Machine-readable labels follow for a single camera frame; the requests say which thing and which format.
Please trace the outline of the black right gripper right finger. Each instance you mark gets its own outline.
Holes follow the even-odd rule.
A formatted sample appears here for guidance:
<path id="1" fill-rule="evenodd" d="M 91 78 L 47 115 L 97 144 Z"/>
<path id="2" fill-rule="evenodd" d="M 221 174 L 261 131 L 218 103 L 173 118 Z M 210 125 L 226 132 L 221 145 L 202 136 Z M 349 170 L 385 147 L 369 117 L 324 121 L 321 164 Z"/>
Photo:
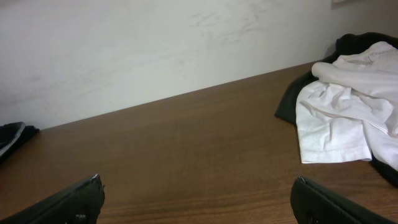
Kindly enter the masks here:
<path id="1" fill-rule="evenodd" d="M 299 224 L 396 224 L 306 177 L 295 180 L 290 204 Z"/>

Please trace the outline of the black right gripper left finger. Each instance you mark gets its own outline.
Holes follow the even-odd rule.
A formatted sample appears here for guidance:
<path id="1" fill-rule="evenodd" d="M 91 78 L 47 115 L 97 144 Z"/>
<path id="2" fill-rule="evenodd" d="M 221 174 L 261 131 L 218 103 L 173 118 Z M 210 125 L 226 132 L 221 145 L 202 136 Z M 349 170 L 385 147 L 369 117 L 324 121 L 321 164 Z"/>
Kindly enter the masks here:
<path id="1" fill-rule="evenodd" d="M 1 224 L 96 224 L 104 200 L 104 185 L 95 174 L 1 220 Z"/>

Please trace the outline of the white t-shirt with robot print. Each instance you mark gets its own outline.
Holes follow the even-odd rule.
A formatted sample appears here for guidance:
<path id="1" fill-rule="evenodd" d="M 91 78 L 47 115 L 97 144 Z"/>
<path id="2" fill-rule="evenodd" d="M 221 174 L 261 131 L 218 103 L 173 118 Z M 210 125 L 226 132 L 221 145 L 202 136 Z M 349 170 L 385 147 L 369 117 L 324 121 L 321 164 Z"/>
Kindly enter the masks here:
<path id="1" fill-rule="evenodd" d="M 397 169 L 397 49 L 377 42 L 312 73 L 295 109 L 302 163 L 377 159 Z"/>

